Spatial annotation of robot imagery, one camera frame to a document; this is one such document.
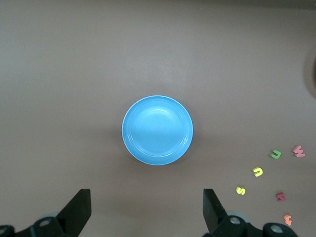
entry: plate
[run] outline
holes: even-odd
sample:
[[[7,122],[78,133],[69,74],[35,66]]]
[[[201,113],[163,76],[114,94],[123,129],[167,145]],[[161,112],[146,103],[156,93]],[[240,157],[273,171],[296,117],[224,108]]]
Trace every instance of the plate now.
[[[193,124],[188,111],[178,101],[153,95],[130,107],[123,120],[122,136],[135,158],[146,164],[164,165],[187,151]]]

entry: plate rim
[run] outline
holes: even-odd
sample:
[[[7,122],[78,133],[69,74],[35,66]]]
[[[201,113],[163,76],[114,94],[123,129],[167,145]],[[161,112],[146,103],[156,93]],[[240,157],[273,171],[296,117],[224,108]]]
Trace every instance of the plate rim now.
[[[125,141],[125,136],[124,136],[124,133],[123,133],[123,130],[124,130],[124,124],[125,124],[125,119],[127,117],[127,115],[129,114],[129,112],[133,109],[133,107],[140,103],[141,101],[145,100],[145,99],[149,99],[149,98],[165,98],[165,99],[169,99],[169,100],[172,100],[173,102],[175,102],[176,104],[180,105],[180,107],[182,107],[182,109],[185,111],[185,113],[188,115],[188,118],[189,118],[189,122],[190,122],[190,131],[192,131],[190,134],[189,134],[189,139],[186,143],[188,143],[188,147],[183,151],[183,153],[176,159],[173,159],[172,161],[170,162],[164,162],[164,163],[159,163],[159,164],[156,164],[156,163],[149,163],[149,162],[145,162],[139,158],[137,158],[131,151],[130,149],[128,148],[128,146],[126,145],[126,141]],[[145,164],[149,164],[149,165],[166,165],[166,164],[170,164],[170,163],[173,163],[175,162],[176,160],[178,160],[179,158],[181,158],[186,152],[187,150],[189,149],[190,145],[191,145],[191,142],[192,142],[192,139],[193,139],[193,134],[194,134],[194,128],[193,128],[193,122],[192,122],[192,118],[188,112],[188,110],[177,100],[169,97],[169,96],[165,96],[165,95],[150,95],[150,96],[146,96],[146,97],[143,97],[141,98],[140,100],[136,101],[132,106],[130,106],[130,108],[127,110],[127,112],[125,113],[125,116],[124,116],[124,119],[123,119],[123,122],[122,122],[122,128],[121,128],[121,132],[122,132],[122,138],[123,138],[123,142],[124,142],[124,145],[125,147],[127,148],[128,152],[133,156],[135,157],[137,160],[139,160],[140,162],[142,163],[145,163]]]

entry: blue plate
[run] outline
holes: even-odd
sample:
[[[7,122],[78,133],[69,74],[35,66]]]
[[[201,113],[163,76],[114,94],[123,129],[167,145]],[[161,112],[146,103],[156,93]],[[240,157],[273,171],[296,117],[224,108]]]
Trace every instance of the blue plate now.
[[[130,107],[123,120],[122,136],[135,158],[146,164],[164,165],[187,151],[193,124],[188,111],[178,101],[153,95]]]

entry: screw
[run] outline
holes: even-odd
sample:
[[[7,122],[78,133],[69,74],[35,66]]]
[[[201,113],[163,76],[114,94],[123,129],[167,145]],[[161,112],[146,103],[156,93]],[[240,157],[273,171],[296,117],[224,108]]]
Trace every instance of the screw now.
[[[2,229],[0,229],[0,235],[5,233],[7,229],[8,229],[7,227],[2,227]]]
[[[240,224],[240,220],[237,217],[231,217],[230,221],[234,224],[234,225],[239,225]]]
[[[272,230],[274,233],[278,233],[278,234],[283,233],[283,230],[281,229],[280,226],[273,225],[273,226],[271,226],[270,228],[271,228],[271,230]]]
[[[42,222],[39,224],[39,226],[40,226],[40,227],[47,226],[47,225],[49,224],[49,222],[50,222],[50,220],[44,220],[44,221],[42,221]]]

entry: tabletop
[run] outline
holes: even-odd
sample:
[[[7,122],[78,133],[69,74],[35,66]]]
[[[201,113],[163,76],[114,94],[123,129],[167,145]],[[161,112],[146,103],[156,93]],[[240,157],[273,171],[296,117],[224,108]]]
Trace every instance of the tabletop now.
[[[247,2],[2,1],[0,223],[20,231],[88,188],[81,237],[198,237],[212,188],[257,228],[289,214],[315,236],[316,11]],[[193,122],[168,165],[122,139],[127,110],[150,95]]]

